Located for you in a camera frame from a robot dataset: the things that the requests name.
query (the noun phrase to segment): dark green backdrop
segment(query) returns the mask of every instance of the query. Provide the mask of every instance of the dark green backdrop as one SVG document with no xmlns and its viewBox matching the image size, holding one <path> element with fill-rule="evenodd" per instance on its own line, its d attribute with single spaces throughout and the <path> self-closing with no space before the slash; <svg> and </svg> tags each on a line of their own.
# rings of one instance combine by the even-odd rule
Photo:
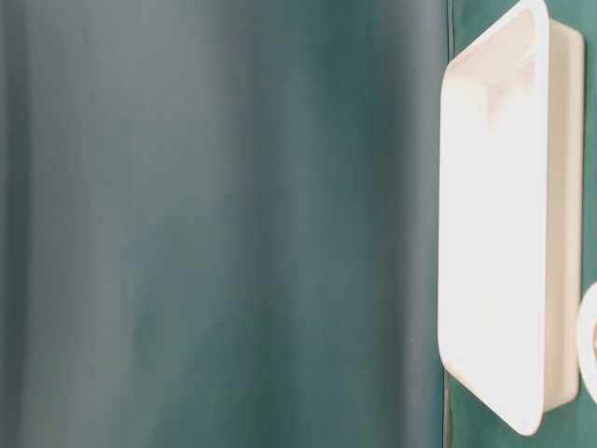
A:
<svg viewBox="0 0 597 448">
<path fill-rule="evenodd" d="M 446 13 L 0 0 L 2 445 L 439 447 Z"/>
<path fill-rule="evenodd" d="M 465 48 L 506 10 L 513 0 L 449 0 L 451 55 Z M 597 2 L 548 0 L 551 17 L 585 37 L 587 74 L 585 97 L 585 191 L 583 218 L 583 292 L 597 279 Z M 582 388 L 576 401 L 544 417 L 537 434 L 516 434 L 463 387 L 451 381 L 452 448 L 588 448 L 597 445 L 597 406 Z"/>
</svg>

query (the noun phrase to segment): white container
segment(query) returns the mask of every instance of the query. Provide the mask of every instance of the white container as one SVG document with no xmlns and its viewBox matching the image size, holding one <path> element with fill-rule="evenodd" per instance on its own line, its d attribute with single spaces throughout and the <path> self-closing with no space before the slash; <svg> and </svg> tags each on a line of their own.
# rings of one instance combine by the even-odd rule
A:
<svg viewBox="0 0 597 448">
<path fill-rule="evenodd" d="M 522 0 L 441 92 L 439 352 L 520 434 L 576 396 L 584 42 Z"/>
</svg>

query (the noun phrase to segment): white plastic tray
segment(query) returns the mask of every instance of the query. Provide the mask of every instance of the white plastic tray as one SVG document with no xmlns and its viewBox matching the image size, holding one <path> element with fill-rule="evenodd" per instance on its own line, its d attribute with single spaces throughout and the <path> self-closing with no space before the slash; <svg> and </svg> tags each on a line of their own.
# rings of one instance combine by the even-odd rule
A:
<svg viewBox="0 0 597 448">
<path fill-rule="evenodd" d="M 520 434 L 578 390 L 582 36 L 522 0 L 442 84 L 438 342 Z"/>
</svg>

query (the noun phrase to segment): curtain fold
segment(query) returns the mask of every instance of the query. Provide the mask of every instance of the curtain fold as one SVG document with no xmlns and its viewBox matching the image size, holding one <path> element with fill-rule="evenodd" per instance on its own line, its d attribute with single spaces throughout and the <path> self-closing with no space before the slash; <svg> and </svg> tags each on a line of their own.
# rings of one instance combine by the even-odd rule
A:
<svg viewBox="0 0 597 448">
<path fill-rule="evenodd" d="M 439 447 L 440 0 L 2 0 L 0 438 Z"/>
</svg>

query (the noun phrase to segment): green background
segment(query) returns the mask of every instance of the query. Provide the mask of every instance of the green background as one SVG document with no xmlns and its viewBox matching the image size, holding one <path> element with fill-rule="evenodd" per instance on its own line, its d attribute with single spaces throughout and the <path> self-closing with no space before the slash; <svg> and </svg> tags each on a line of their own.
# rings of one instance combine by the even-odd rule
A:
<svg viewBox="0 0 597 448">
<path fill-rule="evenodd" d="M 443 0 L 0 0 L 0 445 L 429 448 Z"/>
<path fill-rule="evenodd" d="M 516 2 L 450 0 L 451 56 L 464 49 Z M 586 42 L 583 292 L 597 279 L 597 135 L 595 50 L 597 2 L 548 0 L 551 17 L 580 31 Z M 452 448 L 580 448 L 597 443 L 597 406 L 584 389 L 571 404 L 547 413 L 530 438 L 516 434 L 456 381 L 450 381 Z"/>
</svg>

